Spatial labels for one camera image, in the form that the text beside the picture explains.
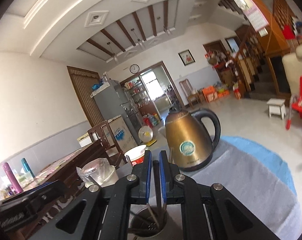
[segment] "kettle handle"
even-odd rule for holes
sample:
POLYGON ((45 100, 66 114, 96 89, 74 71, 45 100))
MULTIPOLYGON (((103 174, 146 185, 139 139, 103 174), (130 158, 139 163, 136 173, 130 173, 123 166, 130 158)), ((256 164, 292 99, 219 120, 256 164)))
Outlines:
POLYGON ((195 118, 200 124, 202 124, 202 126, 206 129, 206 127, 204 126, 204 124, 202 123, 201 119, 203 117, 208 117, 212 120, 213 125, 214 125, 214 139, 212 141, 212 151, 216 148, 216 146, 219 143, 220 137, 221 137, 221 125, 220 125, 220 121, 217 117, 217 115, 211 111, 210 109, 199 109, 196 112, 191 113, 191 116, 193 118, 195 118))

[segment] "purple thermos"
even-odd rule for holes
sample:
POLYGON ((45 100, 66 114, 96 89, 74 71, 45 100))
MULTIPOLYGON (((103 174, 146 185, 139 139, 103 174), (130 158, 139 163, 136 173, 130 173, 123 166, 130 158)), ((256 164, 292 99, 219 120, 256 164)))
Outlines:
POLYGON ((8 163, 4 163, 4 164, 2 165, 2 167, 3 167, 4 171, 5 171, 5 173, 7 174, 7 177, 8 177, 8 179, 10 180, 11 185, 16 189, 16 191, 17 191, 18 193, 23 192, 23 190, 22 190, 22 188, 21 188, 21 186, 20 186, 18 180, 17 180, 16 177, 14 176, 14 174, 13 174, 13 172, 12 172, 12 170, 11 170, 9 164, 8 164, 8 163))

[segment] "electric kettle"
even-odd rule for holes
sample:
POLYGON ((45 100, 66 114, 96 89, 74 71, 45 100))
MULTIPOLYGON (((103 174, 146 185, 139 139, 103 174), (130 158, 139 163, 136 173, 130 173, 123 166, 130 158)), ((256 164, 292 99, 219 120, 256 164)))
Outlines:
POLYGON ((209 109, 188 112, 172 107, 165 119, 165 133, 173 161, 182 171, 195 171, 209 163, 221 136, 221 125, 209 109), (215 129, 213 141, 201 122, 202 117, 212 120, 215 129))

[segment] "refrigerator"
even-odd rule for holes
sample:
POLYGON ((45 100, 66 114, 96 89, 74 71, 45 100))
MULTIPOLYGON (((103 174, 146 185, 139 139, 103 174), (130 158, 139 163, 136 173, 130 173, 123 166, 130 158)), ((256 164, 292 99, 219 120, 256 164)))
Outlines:
POLYGON ((105 120, 121 115, 134 140, 139 145, 138 132, 144 125, 143 118, 134 103, 132 96, 121 87, 118 81, 109 80, 109 86, 93 96, 105 120))

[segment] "wall clock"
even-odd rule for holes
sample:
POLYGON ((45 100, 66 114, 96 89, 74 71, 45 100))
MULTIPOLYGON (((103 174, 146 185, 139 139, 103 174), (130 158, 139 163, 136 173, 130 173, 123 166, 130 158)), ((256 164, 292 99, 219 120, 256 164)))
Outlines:
POLYGON ((133 64, 133 65, 131 65, 131 67, 130 67, 130 72, 131 72, 132 74, 138 73, 139 70, 140 70, 140 67, 139 67, 138 65, 136 65, 136 64, 133 64))

